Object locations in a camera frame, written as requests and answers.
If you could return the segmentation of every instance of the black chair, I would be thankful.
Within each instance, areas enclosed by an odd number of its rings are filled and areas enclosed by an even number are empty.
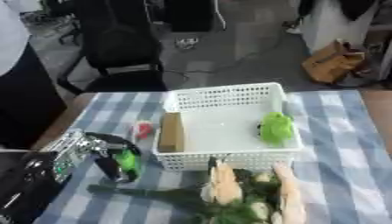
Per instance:
[[[72,17],[71,25],[72,29],[59,37],[59,43],[61,45],[65,44],[64,39],[71,37],[73,43],[78,46],[78,37],[81,35],[81,28],[79,27],[78,21],[74,19],[74,0],[42,0],[41,1],[45,14],[51,18],[63,18],[63,17]]]
[[[58,78],[65,89],[82,92],[166,91],[159,59],[162,46],[153,36],[144,0],[78,0],[83,46],[74,63]],[[82,57],[101,74],[84,90],[68,81]],[[149,70],[109,74],[108,68],[149,65]]]

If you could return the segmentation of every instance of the floor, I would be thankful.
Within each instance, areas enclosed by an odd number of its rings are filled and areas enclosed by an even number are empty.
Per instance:
[[[218,20],[209,33],[169,33],[162,25],[156,26],[164,45],[161,58],[169,89],[268,81],[281,83],[286,91],[326,88],[310,82],[300,66],[308,57],[303,40],[281,28],[283,21],[295,17],[289,0],[225,0],[220,1],[220,10],[227,20],[225,31]],[[66,29],[40,29],[31,40],[54,80],[78,50],[71,43],[58,43],[59,33]],[[174,39],[190,36],[200,37],[195,49],[183,52],[174,47]],[[185,76],[179,73],[184,71],[188,72]],[[96,76],[83,60],[71,80],[83,87]],[[66,90],[58,90],[66,101],[73,99]]]

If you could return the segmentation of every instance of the white plastic basket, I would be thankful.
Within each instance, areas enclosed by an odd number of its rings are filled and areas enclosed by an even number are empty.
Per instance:
[[[180,112],[184,152],[153,153],[168,171],[202,171],[210,157],[225,158],[234,168],[269,170],[275,162],[289,164],[303,148],[298,130],[283,148],[270,148],[257,135],[257,125],[269,112],[282,112],[286,96],[278,83],[255,83],[171,91],[166,112]]]

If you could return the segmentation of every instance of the cable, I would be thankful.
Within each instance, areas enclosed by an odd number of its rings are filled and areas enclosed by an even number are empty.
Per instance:
[[[233,63],[230,63],[228,65],[225,65],[225,66],[217,67],[214,70],[209,70],[209,71],[207,71],[207,70],[179,71],[179,70],[165,69],[164,71],[167,72],[167,73],[180,74],[180,75],[182,75],[182,76],[184,76],[184,77],[186,77],[188,79],[189,79],[189,77],[186,74],[195,74],[195,73],[217,74],[217,73],[221,73],[221,72],[226,71],[228,69],[240,66],[243,62],[245,62],[246,60],[248,60],[250,58],[253,58],[255,56],[262,56],[262,55],[264,55],[266,53],[269,53],[270,51],[273,51],[273,50],[277,49],[281,45],[281,43],[283,41],[283,36],[284,36],[284,31],[281,30],[278,33],[278,35],[277,35],[276,42],[272,46],[267,47],[266,49],[264,49],[264,50],[262,50],[260,52],[250,52],[250,53],[244,55],[243,57],[241,57],[240,59],[238,59],[237,61],[235,61]]]

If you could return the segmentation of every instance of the blue checkered tablecloth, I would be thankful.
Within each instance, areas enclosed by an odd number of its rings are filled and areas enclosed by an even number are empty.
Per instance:
[[[287,113],[294,117],[305,149],[293,165],[309,224],[392,223],[392,164],[357,91],[288,94]],[[97,94],[72,128],[129,137],[136,120],[158,124],[160,93]],[[168,189],[201,181],[201,172],[164,171],[144,151],[141,178],[125,187]],[[86,161],[36,224],[186,223],[187,215],[171,205],[124,195],[91,195],[89,184],[107,181]]]

